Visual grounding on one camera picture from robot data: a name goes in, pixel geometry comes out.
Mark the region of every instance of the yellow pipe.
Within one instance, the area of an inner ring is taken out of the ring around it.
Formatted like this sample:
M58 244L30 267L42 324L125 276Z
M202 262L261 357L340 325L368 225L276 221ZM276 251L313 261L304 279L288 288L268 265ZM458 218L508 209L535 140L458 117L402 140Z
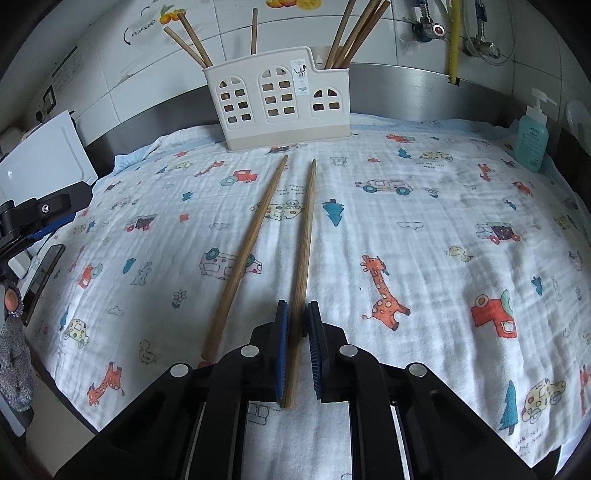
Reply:
M462 32L462 0L452 3L452 36L449 43L449 64L447 72L449 83L455 85L457 81L457 61L460 56L460 33Z

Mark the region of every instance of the white plastic container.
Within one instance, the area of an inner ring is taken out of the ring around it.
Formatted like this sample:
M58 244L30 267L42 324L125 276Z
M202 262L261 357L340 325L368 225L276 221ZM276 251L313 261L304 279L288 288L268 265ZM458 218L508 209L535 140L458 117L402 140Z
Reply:
M204 70L228 150L351 135L349 69L317 70L308 47Z

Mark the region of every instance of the black phone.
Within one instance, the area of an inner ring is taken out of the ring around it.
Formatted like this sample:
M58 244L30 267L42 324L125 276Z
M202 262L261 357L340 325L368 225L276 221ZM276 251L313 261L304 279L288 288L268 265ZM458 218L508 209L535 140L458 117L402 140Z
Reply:
M45 257L43 257L43 260L41 260L41 264L35 272L33 281L22 298L21 320L25 326L29 324L31 313L37 304L37 300L39 300L47 280L49 280L50 275L53 273L53 269L57 265L57 261L60 259L65 250L66 246L64 244L53 245L47 251Z

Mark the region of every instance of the wooden stick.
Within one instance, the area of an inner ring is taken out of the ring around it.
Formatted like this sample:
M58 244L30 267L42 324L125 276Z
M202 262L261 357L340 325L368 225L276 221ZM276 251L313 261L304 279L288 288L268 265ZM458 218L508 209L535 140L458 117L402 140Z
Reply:
M300 365L300 339L302 337L302 317L306 309L306 288L308 286L308 268L310 265L310 243L312 238L312 220L314 216L314 189L316 186L316 160L312 161L306 191L304 225L300 235L300 249L297 259L297 271L293 298L291 299L290 330L287 343L287 370L285 372L285 391L280 407L296 406L296 385Z
M220 302L217 306L216 314L213 317L213 321L209 326L209 331L207 332L207 336L203 342L201 357L206 362L214 363L216 360L217 349L222 338L223 329L226 326L228 312L232 306L232 301L234 300L236 291L238 290L240 280L244 275L246 261L248 260L248 256L251 254L252 247L256 242L256 237L258 236L258 232L261 229L262 221L267 214L267 209L269 208L269 204L271 203L271 199L275 193L275 189L277 188L277 183L279 182L281 173L283 173L287 158L287 155L283 157L279 163L279 166L275 170L271 182L267 187L267 191L265 192L265 196L261 200L256 215L250 224L248 232L246 233L246 237L242 244L238 258L232 267L232 275L230 275L230 279L226 284L226 288L224 288L222 298L220 299Z
M189 21L185 17L184 12L181 12L178 14L178 19L181 21L181 23L185 27L185 30L189 34L189 37L191 37L191 40L195 44L197 51L201 54L201 57L203 58L205 65L207 65L208 67L212 67L213 66L212 59L209 58L209 55L207 55L205 48L203 48L203 45L201 45L201 42L199 41L199 38L198 38L197 34L195 33L195 30L193 30L193 27L191 26L191 24L189 23Z
M369 20L371 18L371 13L374 10L374 8L376 7L376 5L379 4L379 2L380 2L380 0L369 0L369 3L365 7L365 10L363 10L363 13L361 14L361 17L359 17L359 19L357 20L357 23L353 27L353 30L349 34L349 37L345 41L345 45L343 45L343 48L340 49L339 54L336 56L335 62L333 63L332 68L334 68L334 69L340 68L339 65L345 59L347 53L349 52L349 49L351 48L351 45L353 45L353 43L355 42L355 40L357 39L357 37L359 36L361 31L363 30L367 20Z
M258 8L252 9L251 55L256 53L256 34L258 32Z
M386 1L378 8L377 12L373 15L373 17L368 22L368 24L365 26L363 31L359 34L359 37L357 38L357 40L355 40L355 43L353 43L351 50L349 51L349 53L347 54L345 59L342 61L342 63L339 65L339 68L345 69L345 68L349 67L351 60L353 60L354 55L359 50L359 47L362 45L362 43L365 41L365 39L368 37L368 35L371 33L373 28L378 23L378 20L380 18L382 18L382 15L389 7L390 7L390 2Z
M351 16L351 12L353 11L353 7L355 6L355 0L349 0L347 6L345 7L345 12L340 19L339 28L336 31L335 39L333 40L333 44L330 48L330 53L326 62L324 64L324 69L329 69L333 66L333 62L335 60L335 56L337 55L337 50L339 49L340 40L343 38L343 33L345 32L345 28L347 27L347 22L349 21L349 17Z
M207 68L205 65L205 62L203 61L203 59L197 55L196 52L193 51L193 49L191 47L189 47L181 37L179 37L176 32L174 30L172 30L170 27L164 27L164 31L169 34L172 39L178 43L180 45L180 47L186 51L189 55L191 55L193 57L193 60L195 60L198 64L201 65L202 68Z

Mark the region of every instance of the hand sanitizer bottle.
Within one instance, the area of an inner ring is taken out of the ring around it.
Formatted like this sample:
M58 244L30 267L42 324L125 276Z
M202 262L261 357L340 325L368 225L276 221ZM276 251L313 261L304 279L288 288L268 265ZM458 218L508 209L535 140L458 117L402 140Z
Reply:
M515 139L514 158L532 172L539 172L548 145L548 117L542 113L541 102L556 102L544 92L531 89L535 97L535 106L528 106L527 113L519 120L519 129Z

